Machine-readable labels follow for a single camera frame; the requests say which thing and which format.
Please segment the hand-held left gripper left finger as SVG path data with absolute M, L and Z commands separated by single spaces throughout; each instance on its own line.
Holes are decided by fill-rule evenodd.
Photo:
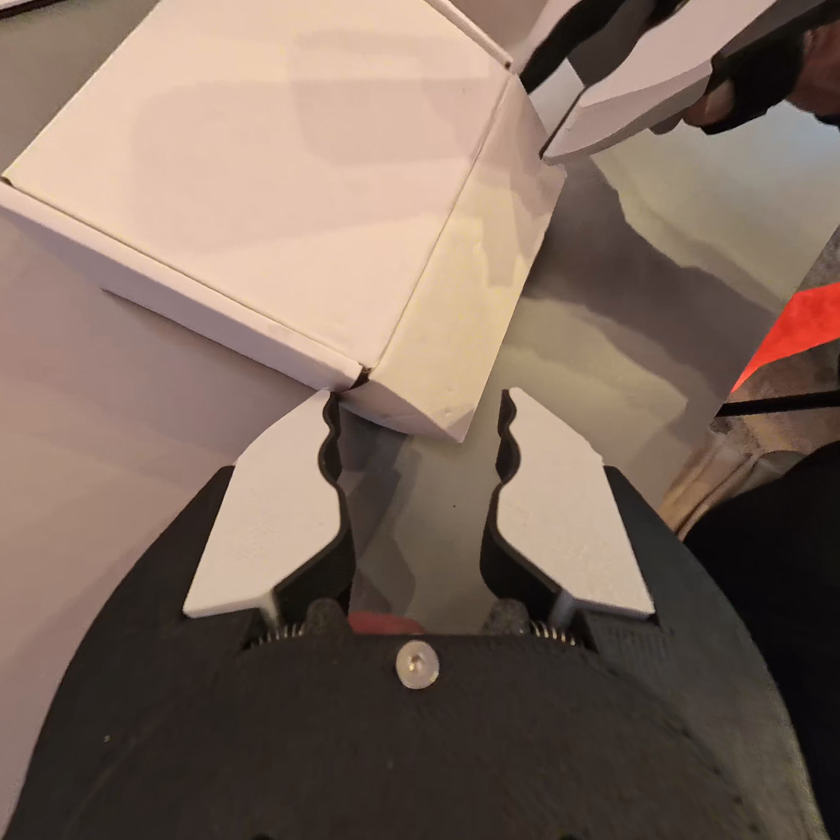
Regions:
M 319 391 L 237 459 L 183 603 L 189 618 L 258 610 L 302 624 L 330 599 L 347 609 L 355 573 L 338 397 Z

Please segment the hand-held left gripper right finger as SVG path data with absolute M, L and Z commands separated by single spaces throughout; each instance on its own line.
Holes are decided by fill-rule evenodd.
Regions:
M 656 612 L 603 458 L 585 437 L 519 387 L 500 399 L 497 487 L 480 574 L 539 625 L 581 611 L 646 621 Z

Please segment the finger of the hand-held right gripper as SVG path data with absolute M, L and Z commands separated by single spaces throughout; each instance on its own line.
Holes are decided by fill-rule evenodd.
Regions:
M 663 23 L 681 1 L 575 2 L 537 44 L 527 48 L 519 71 L 527 93 L 534 93 L 559 70 L 571 70 L 588 88 L 606 78 L 627 58 L 637 42 Z
M 552 26 L 574 3 L 545 9 L 540 22 Z M 584 88 L 571 70 L 559 70 L 539 87 L 547 133 L 540 156 L 557 165 L 644 130 L 668 132 L 760 48 L 837 21 L 838 2 L 683 2 L 606 78 Z

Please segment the white cardboard box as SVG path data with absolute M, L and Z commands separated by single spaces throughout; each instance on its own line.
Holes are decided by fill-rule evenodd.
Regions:
M 2 174 L 100 288 L 461 443 L 560 197 L 449 2 L 159 2 Z

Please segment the person's right hand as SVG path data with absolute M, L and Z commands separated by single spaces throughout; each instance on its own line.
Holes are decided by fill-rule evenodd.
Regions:
M 834 22 L 805 33 L 813 34 L 812 52 L 797 83 L 800 94 L 819 123 L 839 127 L 839 23 Z M 706 132 L 706 94 L 684 111 L 683 123 Z

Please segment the person's beige clothing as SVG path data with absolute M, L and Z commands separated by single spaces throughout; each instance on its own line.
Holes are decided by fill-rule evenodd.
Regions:
M 672 481 L 658 514 L 684 539 L 710 509 L 781 478 L 805 454 L 766 448 L 737 418 L 715 420 Z

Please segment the person's dark clothing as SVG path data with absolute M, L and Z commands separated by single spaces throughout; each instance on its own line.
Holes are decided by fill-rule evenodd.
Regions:
M 839 443 L 708 510 L 684 543 L 758 646 L 839 838 Z

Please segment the red object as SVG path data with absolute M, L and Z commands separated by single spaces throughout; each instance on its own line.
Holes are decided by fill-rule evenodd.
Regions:
M 731 389 L 734 393 L 757 370 L 839 338 L 839 284 L 798 290 Z

